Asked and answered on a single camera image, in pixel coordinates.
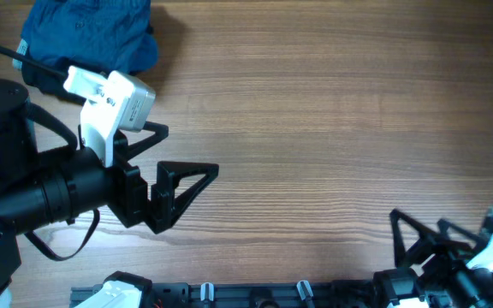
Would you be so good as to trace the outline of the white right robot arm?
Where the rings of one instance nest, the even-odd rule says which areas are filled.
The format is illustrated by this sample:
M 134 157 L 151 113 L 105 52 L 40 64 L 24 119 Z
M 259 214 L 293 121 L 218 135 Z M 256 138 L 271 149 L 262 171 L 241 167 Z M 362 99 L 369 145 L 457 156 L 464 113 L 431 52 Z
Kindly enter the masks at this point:
M 395 268 L 374 274 L 377 307 L 493 307 L 493 208 L 477 234 L 448 220 L 438 230 L 394 209 Z

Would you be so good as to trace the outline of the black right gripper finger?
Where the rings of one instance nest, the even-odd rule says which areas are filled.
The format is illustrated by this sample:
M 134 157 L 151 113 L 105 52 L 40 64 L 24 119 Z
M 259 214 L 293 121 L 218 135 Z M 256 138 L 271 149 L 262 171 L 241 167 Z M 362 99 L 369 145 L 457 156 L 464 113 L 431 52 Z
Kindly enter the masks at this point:
M 396 268 L 421 265 L 433 254 L 438 234 L 405 212 L 393 209 L 389 214 Z
M 439 229 L 439 233 L 447 239 L 450 239 L 450 232 L 454 231 L 457 234 L 460 234 L 463 238 L 473 241 L 475 247 L 480 248 L 481 245 L 483 245 L 484 243 L 484 239 L 481 238 L 479 235 L 474 234 L 467 229 L 462 228 L 446 219 L 440 219 L 437 222 L 437 226 Z

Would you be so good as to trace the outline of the dark blue denim shorts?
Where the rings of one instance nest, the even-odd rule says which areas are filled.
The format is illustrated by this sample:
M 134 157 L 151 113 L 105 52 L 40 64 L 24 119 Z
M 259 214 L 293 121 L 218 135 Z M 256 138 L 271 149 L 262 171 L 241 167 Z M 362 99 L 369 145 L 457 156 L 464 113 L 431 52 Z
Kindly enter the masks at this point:
M 139 73 L 158 60 L 147 0 L 37 1 L 21 38 L 33 59 L 94 70 Z

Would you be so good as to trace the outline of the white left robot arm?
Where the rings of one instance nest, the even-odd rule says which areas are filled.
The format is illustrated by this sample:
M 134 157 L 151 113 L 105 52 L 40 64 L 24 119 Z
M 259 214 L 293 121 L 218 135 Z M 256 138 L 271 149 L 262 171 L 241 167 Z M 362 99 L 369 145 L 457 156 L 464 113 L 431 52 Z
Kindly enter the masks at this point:
M 148 185 L 130 160 L 165 139 L 168 129 L 149 122 L 145 130 L 150 136 L 135 144 L 122 133 L 112 137 L 116 158 L 106 167 L 82 133 L 33 104 L 21 84 L 0 79 L 0 296 L 21 265 L 18 235 L 55 259 L 36 230 L 98 214 L 102 206 L 126 227 L 144 223 L 159 234 L 217 178 L 213 163 L 161 162 L 156 183 Z

